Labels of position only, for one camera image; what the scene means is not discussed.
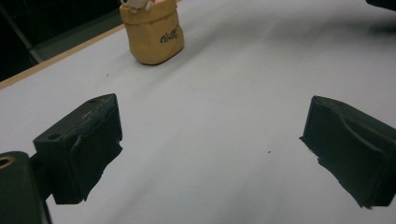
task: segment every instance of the white surface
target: white surface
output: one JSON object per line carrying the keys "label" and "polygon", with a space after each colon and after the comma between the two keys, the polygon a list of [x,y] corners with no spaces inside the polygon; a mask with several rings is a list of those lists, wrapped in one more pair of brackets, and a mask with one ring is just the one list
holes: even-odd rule
{"label": "white surface", "polygon": [[124,150],[53,222],[395,223],[361,209],[298,139],[313,95],[396,127],[396,14],[358,0],[184,0],[186,47],[137,63],[124,30],[0,91],[1,152],[93,97],[119,98]]}

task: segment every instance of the screw hole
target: screw hole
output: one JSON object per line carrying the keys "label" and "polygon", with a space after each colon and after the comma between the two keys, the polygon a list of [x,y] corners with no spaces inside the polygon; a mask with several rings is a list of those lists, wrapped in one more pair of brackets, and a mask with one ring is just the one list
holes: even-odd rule
{"label": "screw hole", "polygon": [[0,169],[8,167],[14,161],[15,161],[14,157],[2,157],[2,158],[0,158]]}
{"label": "screw hole", "polygon": [[57,139],[57,138],[59,138],[61,135],[59,134],[59,133],[55,133],[55,134],[53,134],[53,135],[51,135],[50,137],[49,137],[49,140],[55,140],[55,139]]}

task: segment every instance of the white table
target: white table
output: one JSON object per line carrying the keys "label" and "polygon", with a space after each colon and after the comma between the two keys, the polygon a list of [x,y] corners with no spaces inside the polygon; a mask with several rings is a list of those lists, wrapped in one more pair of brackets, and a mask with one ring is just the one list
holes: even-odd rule
{"label": "white table", "polygon": [[185,0],[186,47],[137,63],[125,30],[0,91],[1,151],[83,102],[118,95],[124,150],[55,224],[395,223],[359,208],[299,140],[310,99],[396,127],[396,13],[362,0]]}

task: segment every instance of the beige pouch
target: beige pouch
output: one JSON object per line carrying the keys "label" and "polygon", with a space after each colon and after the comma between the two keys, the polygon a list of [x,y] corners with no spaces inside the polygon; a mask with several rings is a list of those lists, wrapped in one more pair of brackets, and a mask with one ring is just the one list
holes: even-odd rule
{"label": "beige pouch", "polygon": [[163,63],[183,49],[184,35],[178,22],[175,0],[165,0],[154,4],[150,11],[141,8],[136,13],[121,6],[120,15],[130,51],[138,62]]}

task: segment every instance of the tan bag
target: tan bag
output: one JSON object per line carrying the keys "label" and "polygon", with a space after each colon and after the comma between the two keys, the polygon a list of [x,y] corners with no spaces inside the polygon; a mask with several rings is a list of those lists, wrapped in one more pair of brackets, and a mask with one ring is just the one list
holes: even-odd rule
{"label": "tan bag", "polygon": [[177,3],[166,0],[132,13],[120,7],[121,19],[129,39],[129,48],[138,62],[158,64],[172,58],[184,47],[183,30],[178,22]]}

